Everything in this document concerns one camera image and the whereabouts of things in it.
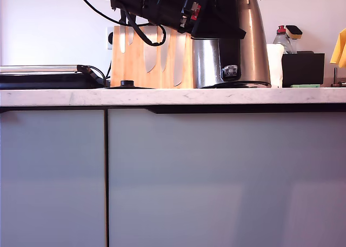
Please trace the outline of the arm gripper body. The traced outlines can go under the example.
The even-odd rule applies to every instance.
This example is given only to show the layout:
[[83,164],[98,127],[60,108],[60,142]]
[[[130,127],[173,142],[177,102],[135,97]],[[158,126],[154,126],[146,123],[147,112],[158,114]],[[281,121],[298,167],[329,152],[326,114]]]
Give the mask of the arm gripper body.
[[208,0],[144,0],[143,17],[179,33],[192,33]]

